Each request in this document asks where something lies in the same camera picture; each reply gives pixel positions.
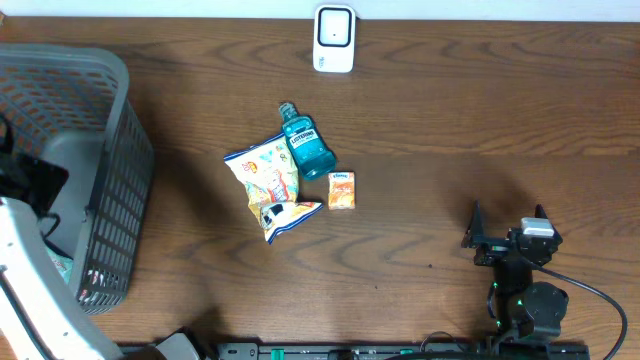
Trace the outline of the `teal wet wipes pack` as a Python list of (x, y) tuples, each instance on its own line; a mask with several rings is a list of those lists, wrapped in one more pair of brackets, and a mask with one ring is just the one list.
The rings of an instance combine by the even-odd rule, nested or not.
[(48, 246), (46, 250), (59, 275), (62, 277), (63, 281), (68, 284), (73, 272), (74, 261), (57, 248)]

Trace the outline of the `yellow chips bag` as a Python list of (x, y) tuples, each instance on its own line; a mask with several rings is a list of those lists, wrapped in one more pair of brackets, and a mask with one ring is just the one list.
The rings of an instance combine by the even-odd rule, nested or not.
[(224, 162), (243, 184), (248, 208), (258, 220), (268, 244), (323, 209), (320, 202), (298, 200), (298, 168), (283, 133), (227, 154)]

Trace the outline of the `teal mouthwash bottle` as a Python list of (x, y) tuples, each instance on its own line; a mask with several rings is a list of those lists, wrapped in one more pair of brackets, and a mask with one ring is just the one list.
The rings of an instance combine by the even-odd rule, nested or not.
[(305, 180), (311, 181), (332, 172), (337, 164), (311, 117), (298, 112), (291, 102), (281, 103), (282, 132), (294, 161)]

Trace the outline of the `orange tissue pack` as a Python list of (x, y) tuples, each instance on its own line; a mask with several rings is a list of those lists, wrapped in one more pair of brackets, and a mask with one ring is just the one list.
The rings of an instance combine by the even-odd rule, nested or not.
[(330, 210), (355, 208), (355, 174), (353, 172), (332, 172), (328, 174)]

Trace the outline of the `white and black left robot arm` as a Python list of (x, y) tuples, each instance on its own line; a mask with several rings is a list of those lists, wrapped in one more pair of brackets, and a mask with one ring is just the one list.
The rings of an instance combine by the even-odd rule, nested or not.
[(1, 330), (19, 359), (203, 359), (184, 332), (120, 347), (83, 312), (47, 253), (40, 221), (68, 178), (58, 166), (1, 154)]

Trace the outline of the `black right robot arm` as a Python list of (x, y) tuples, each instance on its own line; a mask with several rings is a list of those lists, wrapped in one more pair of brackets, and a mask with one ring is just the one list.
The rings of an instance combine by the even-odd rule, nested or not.
[(540, 205), (518, 227), (494, 237), (486, 234), (480, 205), (474, 204), (462, 246), (476, 251), (476, 266), (493, 269), (488, 308), (502, 341), (548, 343), (560, 335), (568, 295), (548, 282), (534, 281), (533, 272), (551, 261), (562, 242)]

